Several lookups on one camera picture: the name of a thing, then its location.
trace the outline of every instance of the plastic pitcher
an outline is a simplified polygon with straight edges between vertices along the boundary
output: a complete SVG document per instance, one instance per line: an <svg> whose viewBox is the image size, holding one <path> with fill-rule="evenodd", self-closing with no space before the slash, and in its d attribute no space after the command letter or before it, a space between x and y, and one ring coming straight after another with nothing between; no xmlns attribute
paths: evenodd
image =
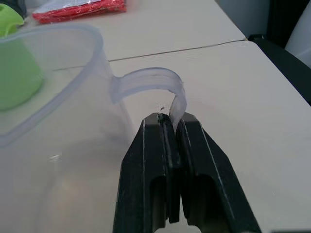
<svg viewBox="0 0 311 233"><path fill-rule="evenodd" d="M113 76L90 26L36 27L0 39L0 50L15 41L40 67L43 83L0 111L0 233L112 232L121 160L133 139L121 99L169 90L176 125L186 108L183 83L164 68Z"/></svg>

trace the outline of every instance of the red package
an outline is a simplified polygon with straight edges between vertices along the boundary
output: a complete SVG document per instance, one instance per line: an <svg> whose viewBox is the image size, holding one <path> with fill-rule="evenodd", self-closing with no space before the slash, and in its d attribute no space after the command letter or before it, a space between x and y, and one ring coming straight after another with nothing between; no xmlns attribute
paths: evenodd
<svg viewBox="0 0 311 233"><path fill-rule="evenodd" d="M55 23L107 12L126 12L125 0L53 0L33 12L39 23Z"/></svg>

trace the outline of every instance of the green object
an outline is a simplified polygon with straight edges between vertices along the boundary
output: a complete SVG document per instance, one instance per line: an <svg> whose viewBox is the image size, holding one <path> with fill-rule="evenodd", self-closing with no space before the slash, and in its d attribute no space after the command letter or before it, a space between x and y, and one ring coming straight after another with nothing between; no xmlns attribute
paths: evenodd
<svg viewBox="0 0 311 233"><path fill-rule="evenodd" d="M0 4L0 37L16 32L23 18ZM42 71L20 38L0 38L0 111L28 100L42 85Z"/></svg>

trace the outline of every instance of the table surface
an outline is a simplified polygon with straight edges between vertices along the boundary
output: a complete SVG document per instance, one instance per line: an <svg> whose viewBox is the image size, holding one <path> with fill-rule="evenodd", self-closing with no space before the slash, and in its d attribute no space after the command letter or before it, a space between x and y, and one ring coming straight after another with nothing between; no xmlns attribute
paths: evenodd
<svg viewBox="0 0 311 233"><path fill-rule="evenodd" d="M311 108L257 45L241 41L111 66L119 76L145 67L179 74L187 112L229 157L262 232L311 229ZM167 111L172 100L160 90L128 97L135 131L150 113ZM159 232L198 232L172 228Z"/></svg>
<svg viewBox="0 0 311 233"><path fill-rule="evenodd" d="M214 0L130 0L127 9L74 22L100 30L108 60L245 39Z"/></svg>

